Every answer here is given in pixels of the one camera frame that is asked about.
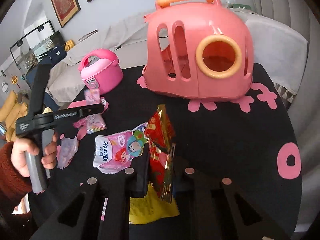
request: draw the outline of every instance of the pink handle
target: pink handle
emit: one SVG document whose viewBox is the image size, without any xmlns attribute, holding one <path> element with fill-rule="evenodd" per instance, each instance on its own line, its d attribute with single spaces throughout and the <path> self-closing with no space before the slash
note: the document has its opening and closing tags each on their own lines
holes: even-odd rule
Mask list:
<svg viewBox="0 0 320 240">
<path fill-rule="evenodd" d="M 87 55 L 85 55 L 84 58 L 81 60 L 79 67 L 78 67 L 79 72 L 81 72 L 85 68 L 85 66 L 88 65 L 89 57 L 91 57 L 91 56 L 96 56 L 99 58 L 107 58 L 110 61 L 115 61 L 117 59 L 117 55 L 114 52 L 112 52 L 111 50 L 96 49 L 94 51 L 91 51 Z"/>
</svg>

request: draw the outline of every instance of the red snack bag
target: red snack bag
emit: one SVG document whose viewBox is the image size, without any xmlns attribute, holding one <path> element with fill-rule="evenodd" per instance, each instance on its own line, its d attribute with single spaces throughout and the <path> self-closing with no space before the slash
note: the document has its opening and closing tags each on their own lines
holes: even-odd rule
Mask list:
<svg viewBox="0 0 320 240">
<path fill-rule="evenodd" d="M 160 162 L 159 150 L 153 143 L 150 143 L 150 181 L 159 198 L 163 190 L 165 168 Z"/>
<path fill-rule="evenodd" d="M 149 119 L 144 134 L 161 150 L 167 154 L 170 153 L 171 140 L 175 136 L 175 132 L 167 116 L 164 104 L 159 105 L 156 113 Z"/>
</svg>

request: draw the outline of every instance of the sleeve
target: sleeve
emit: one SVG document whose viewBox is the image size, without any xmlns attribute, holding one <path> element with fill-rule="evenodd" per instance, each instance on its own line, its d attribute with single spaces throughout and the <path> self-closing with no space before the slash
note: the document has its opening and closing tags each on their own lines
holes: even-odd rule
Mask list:
<svg viewBox="0 0 320 240">
<path fill-rule="evenodd" d="M 4 217 L 10 216 L 15 206 L 32 190 L 29 178 L 22 177 L 11 163 L 13 142 L 0 150 L 0 211 Z"/>
</svg>

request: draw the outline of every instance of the hand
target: hand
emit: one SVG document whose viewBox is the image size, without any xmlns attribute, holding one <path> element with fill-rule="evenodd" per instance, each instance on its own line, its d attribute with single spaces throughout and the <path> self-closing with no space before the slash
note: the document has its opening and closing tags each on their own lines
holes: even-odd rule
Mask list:
<svg viewBox="0 0 320 240">
<path fill-rule="evenodd" d="M 57 156 L 57 140 L 58 134 L 54 133 L 52 137 L 52 142 L 49 143 L 45 149 L 45 156 L 42 157 L 41 162 L 46 169 L 52 170 L 56 164 Z M 29 170 L 26 162 L 25 151 L 29 152 L 32 155 L 38 155 L 38 147 L 29 139 L 18 138 L 13 143 L 13 148 L 11 152 L 11 162 L 15 169 L 23 176 L 29 177 Z"/>
</svg>

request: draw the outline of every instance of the fish tank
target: fish tank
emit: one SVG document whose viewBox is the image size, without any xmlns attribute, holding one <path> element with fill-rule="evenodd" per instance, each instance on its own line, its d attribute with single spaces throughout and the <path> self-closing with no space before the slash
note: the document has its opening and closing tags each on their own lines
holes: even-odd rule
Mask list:
<svg viewBox="0 0 320 240">
<path fill-rule="evenodd" d="M 62 35 L 54 30 L 51 21 L 39 25 L 20 38 L 10 47 L 10 52 L 22 74 L 22 79 L 42 58 L 46 57 L 49 50 L 64 44 Z"/>
</svg>

